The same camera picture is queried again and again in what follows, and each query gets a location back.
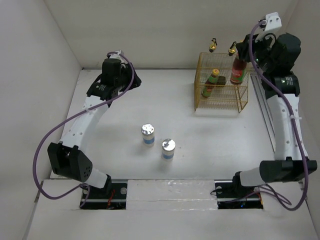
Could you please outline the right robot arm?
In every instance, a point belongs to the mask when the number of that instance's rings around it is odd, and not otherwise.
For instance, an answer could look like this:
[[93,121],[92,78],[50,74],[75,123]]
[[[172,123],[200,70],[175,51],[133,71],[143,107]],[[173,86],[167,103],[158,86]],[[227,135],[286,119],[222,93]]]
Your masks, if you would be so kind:
[[301,53],[298,37],[285,33],[276,38],[248,34],[236,48],[242,61],[251,62],[259,75],[271,113],[275,134],[274,160],[263,160],[259,167],[237,172],[231,191],[243,197],[250,187],[276,182],[298,182],[309,186],[309,175],[318,168],[304,147],[299,115],[300,85],[292,72]]

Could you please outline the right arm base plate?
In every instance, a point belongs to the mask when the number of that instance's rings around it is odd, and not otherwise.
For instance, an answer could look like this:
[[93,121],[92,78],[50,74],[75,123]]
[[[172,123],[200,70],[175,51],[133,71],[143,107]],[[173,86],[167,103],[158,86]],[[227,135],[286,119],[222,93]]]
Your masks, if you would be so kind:
[[263,209],[259,192],[252,187],[235,189],[232,180],[215,180],[210,193],[216,197],[219,210]]

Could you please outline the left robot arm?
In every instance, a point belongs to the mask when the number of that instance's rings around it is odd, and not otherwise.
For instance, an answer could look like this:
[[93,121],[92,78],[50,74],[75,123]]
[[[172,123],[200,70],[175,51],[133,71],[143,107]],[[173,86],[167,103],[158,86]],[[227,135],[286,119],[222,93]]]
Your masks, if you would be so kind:
[[94,187],[100,198],[111,194],[110,177],[93,167],[85,151],[98,122],[112,102],[140,85],[140,78],[122,51],[106,55],[101,74],[89,87],[81,112],[76,114],[70,129],[59,142],[48,146],[54,174]]

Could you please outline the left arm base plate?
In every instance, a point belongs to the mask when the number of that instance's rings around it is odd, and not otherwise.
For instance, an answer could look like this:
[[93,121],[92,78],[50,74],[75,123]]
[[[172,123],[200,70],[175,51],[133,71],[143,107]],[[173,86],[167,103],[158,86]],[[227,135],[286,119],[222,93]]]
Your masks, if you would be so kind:
[[127,205],[128,180],[112,180],[111,189],[82,187],[79,208],[82,210],[125,210]]

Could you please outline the red sauce bottle yellow cap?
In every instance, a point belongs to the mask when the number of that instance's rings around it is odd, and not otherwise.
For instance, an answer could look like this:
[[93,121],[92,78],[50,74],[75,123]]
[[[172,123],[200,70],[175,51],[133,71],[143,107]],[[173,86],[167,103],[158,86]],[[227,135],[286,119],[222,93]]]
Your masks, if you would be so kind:
[[204,98],[209,98],[211,96],[212,90],[219,79],[220,71],[217,68],[214,68],[210,74],[210,76],[207,78],[201,95]]

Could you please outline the glass oil bottle gold spout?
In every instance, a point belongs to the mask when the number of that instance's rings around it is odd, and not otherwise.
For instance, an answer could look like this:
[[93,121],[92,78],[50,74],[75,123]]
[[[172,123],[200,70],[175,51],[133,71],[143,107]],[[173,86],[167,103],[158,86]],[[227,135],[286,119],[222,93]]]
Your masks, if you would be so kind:
[[[221,69],[229,69],[231,73],[230,78],[232,77],[233,64],[234,64],[234,63],[231,63],[231,57],[233,57],[237,52],[236,44],[237,42],[234,41],[228,50],[228,56],[229,56],[228,61],[227,59],[220,59],[215,63],[216,68],[219,69],[219,71],[221,71]],[[224,76],[219,76],[216,83],[217,88],[224,88],[226,83],[227,83],[227,79]]]

